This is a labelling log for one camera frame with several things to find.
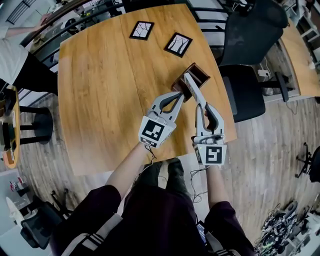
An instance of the forearm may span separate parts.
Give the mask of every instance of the forearm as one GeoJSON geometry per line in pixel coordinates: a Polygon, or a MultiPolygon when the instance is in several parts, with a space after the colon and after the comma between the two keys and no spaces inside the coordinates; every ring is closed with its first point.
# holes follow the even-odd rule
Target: forearm
{"type": "Polygon", "coordinates": [[[137,177],[147,153],[145,145],[139,142],[107,180],[106,185],[114,186],[119,191],[121,199],[137,177]]]}
{"type": "Polygon", "coordinates": [[[211,165],[208,169],[206,169],[206,183],[210,209],[219,202],[229,202],[229,197],[225,188],[225,182],[218,166],[211,165]]]}
{"type": "Polygon", "coordinates": [[[9,38],[9,37],[13,37],[19,34],[23,34],[23,33],[30,33],[30,32],[34,32],[37,30],[37,27],[33,26],[33,27],[10,27],[8,28],[5,37],[9,38]]]}

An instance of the coaster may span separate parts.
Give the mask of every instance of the coaster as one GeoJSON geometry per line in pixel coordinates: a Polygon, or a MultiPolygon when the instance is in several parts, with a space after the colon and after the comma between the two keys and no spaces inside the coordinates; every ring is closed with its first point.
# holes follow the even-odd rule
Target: coaster
{"type": "Polygon", "coordinates": [[[150,32],[154,27],[154,22],[138,21],[131,32],[130,38],[139,40],[148,40],[150,32]]]}
{"type": "Polygon", "coordinates": [[[176,32],[171,37],[170,41],[165,46],[164,50],[182,58],[186,53],[191,42],[191,38],[176,32]]]}

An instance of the floor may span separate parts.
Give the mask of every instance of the floor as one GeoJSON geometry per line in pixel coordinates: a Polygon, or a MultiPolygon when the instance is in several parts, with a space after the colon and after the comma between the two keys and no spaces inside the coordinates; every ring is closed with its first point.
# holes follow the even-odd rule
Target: floor
{"type": "MultiPolygon", "coordinates": [[[[74,176],[63,140],[59,117],[58,98],[49,95],[38,107],[49,107],[54,119],[52,140],[46,144],[21,146],[18,169],[24,179],[43,199],[52,202],[50,192],[63,192],[68,188],[68,206],[72,209],[86,194],[102,186],[110,172],[97,175],[74,176]]],[[[21,123],[29,124],[33,114],[21,114],[21,123]]],[[[318,183],[311,183],[306,175],[295,178],[302,164],[296,155],[303,155],[303,143],[314,151],[320,141],[320,105],[313,98],[296,102],[270,102],[266,113],[252,120],[236,124],[238,139],[228,143],[228,156],[221,168],[225,185],[237,217],[247,237],[254,242],[260,236],[261,225],[268,212],[278,203],[282,206],[297,200],[299,210],[311,204],[320,192],[318,183]]],[[[32,136],[32,131],[23,131],[22,138],[32,136]]],[[[195,154],[180,157],[185,171],[189,192],[190,171],[196,170],[195,154]]],[[[159,185],[165,186],[167,173],[161,171],[159,185]]],[[[206,191],[206,175],[202,171],[192,181],[196,193],[206,191]]],[[[195,199],[199,219],[204,219],[209,208],[207,195],[195,199]]]]}

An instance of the white shirt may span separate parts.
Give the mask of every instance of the white shirt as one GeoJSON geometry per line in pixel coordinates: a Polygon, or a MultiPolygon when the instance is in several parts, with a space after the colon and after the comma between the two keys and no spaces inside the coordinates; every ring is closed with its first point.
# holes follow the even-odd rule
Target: white shirt
{"type": "Polygon", "coordinates": [[[5,39],[8,26],[0,26],[0,78],[12,85],[26,62],[28,51],[5,39]]]}

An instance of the black picture frame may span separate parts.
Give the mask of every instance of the black picture frame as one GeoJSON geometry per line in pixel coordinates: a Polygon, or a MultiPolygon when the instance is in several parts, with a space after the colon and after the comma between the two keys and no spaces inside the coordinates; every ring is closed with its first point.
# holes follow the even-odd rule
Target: black picture frame
{"type": "Polygon", "coordinates": [[[176,56],[178,56],[178,57],[180,57],[180,58],[182,58],[182,57],[185,55],[187,49],[189,48],[191,42],[192,42],[192,38],[190,38],[190,37],[188,37],[188,36],[185,36],[184,34],[180,34],[180,33],[178,33],[178,32],[175,32],[175,33],[173,34],[173,36],[171,37],[171,39],[169,40],[169,42],[166,44],[164,50],[167,51],[167,52],[169,52],[169,53],[172,53],[172,54],[174,54],[174,55],[176,55],[176,56]],[[174,41],[174,39],[176,38],[176,36],[180,36],[180,37],[183,37],[183,38],[185,38],[185,39],[188,40],[188,41],[186,42],[186,45],[185,45],[185,47],[183,48],[182,52],[180,52],[180,53],[178,53],[178,52],[175,51],[175,50],[169,49],[170,44],[174,41]]]}
{"type": "Polygon", "coordinates": [[[154,22],[138,20],[138,21],[136,22],[136,24],[135,24],[135,26],[134,26],[134,28],[133,28],[133,30],[132,30],[132,32],[131,32],[131,34],[130,34],[130,38],[131,38],[131,39],[138,39],[138,40],[144,40],[144,41],[147,41],[147,40],[148,40],[148,38],[149,38],[149,35],[150,35],[150,33],[151,33],[151,30],[152,30],[152,29],[153,29],[153,27],[154,27],[154,25],[155,25],[155,23],[154,23],[154,22]],[[149,30],[147,31],[147,33],[146,33],[145,37],[135,36],[135,35],[134,35],[134,33],[135,33],[135,31],[136,31],[136,29],[137,29],[137,27],[138,27],[139,23],[151,24],[151,26],[150,26],[149,30]]]}

